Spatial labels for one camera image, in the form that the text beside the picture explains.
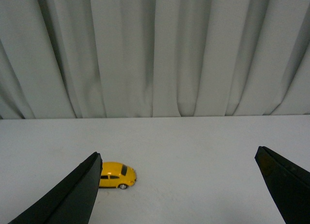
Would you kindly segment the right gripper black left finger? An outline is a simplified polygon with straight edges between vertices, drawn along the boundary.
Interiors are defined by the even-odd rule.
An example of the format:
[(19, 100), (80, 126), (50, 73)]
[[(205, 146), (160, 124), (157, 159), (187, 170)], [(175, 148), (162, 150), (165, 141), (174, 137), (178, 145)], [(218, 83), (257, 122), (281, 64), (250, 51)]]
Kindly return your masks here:
[(87, 224), (99, 188), (102, 159), (91, 154), (11, 224)]

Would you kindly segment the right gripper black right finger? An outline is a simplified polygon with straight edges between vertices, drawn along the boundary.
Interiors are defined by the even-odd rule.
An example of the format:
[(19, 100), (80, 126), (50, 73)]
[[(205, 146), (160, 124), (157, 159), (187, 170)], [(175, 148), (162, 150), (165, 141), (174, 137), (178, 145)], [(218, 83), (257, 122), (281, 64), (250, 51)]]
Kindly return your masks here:
[(310, 222), (310, 173), (273, 150), (259, 146), (255, 161), (287, 224)]

